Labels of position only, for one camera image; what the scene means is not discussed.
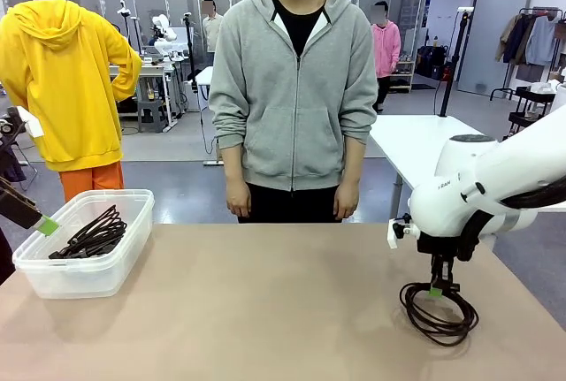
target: black t-shirt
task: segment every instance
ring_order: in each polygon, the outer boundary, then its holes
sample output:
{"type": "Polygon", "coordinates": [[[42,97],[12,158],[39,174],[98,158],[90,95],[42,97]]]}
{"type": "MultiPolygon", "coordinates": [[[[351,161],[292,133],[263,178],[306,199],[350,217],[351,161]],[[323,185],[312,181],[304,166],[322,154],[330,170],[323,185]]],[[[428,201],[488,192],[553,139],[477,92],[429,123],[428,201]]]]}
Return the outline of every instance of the black t-shirt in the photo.
{"type": "Polygon", "coordinates": [[[275,11],[281,17],[283,23],[285,23],[294,51],[300,57],[309,40],[312,29],[317,24],[320,14],[322,14],[325,7],[322,6],[311,14],[293,14],[283,6],[280,0],[273,0],[273,4],[275,5],[275,11]]]}

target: coiled cable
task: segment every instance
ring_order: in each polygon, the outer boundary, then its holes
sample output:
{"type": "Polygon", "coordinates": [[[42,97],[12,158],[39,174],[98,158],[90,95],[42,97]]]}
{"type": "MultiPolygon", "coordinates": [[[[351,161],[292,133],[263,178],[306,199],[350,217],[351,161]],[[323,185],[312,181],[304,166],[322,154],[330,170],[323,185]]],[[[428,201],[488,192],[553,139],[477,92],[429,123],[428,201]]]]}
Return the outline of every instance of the coiled cable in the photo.
{"type": "Polygon", "coordinates": [[[463,314],[460,322],[451,322],[430,314],[415,303],[417,294],[429,292],[430,283],[411,283],[404,286],[399,292],[399,300],[407,310],[410,322],[428,339],[444,347],[454,347],[462,343],[471,330],[479,324],[479,315],[459,293],[445,292],[442,295],[453,301],[463,314]]]}
{"type": "Polygon", "coordinates": [[[122,240],[127,223],[122,221],[116,205],[79,230],[67,241],[67,247],[50,255],[50,259],[86,259],[109,254],[122,240]]]}

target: plastic container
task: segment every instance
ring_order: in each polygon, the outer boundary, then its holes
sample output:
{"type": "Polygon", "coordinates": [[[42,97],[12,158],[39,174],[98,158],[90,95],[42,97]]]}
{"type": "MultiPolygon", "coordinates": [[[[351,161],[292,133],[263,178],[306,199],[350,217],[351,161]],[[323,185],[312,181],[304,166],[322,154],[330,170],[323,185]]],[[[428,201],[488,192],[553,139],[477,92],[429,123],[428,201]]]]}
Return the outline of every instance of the plastic container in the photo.
{"type": "Polygon", "coordinates": [[[13,262],[44,299],[109,297],[118,292],[148,240],[155,203],[151,191],[88,191],[73,198],[53,219],[60,227],[49,237],[34,232],[14,252],[13,262]],[[127,223],[122,241],[108,255],[50,260],[82,227],[116,204],[127,223]]]}

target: hand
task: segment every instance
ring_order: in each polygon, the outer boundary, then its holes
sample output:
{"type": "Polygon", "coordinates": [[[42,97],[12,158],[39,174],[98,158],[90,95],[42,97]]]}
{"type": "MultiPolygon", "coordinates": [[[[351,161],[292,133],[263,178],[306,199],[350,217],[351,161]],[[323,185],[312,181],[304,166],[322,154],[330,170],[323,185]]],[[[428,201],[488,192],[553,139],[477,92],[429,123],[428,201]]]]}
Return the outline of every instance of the hand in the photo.
{"type": "Polygon", "coordinates": [[[360,187],[357,182],[340,184],[334,196],[334,215],[336,220],[348,219],[357,209],[360,201],[360,187]]]}
{"type": "Polygon", "coordinates": [[[244,179],[226,180],[226,206],[237,217],[249,217],[251,194],[244,179]]]}

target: pink hoodie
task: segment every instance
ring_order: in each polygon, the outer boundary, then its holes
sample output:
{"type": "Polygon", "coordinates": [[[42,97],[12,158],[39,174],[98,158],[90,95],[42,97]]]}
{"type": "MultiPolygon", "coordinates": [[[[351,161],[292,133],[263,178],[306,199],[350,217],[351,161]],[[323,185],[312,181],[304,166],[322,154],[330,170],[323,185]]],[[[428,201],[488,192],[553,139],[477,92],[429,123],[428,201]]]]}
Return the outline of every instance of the pink hoodie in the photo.
{"type": "Polygon", "coordinates": [[[401,52],[399,27],[393,21],[387,21],[385,27],[371,25],[373,30],[373,48],[375,53],[375,73],[378,78],[386,78],[395,71],[401,52]]]}

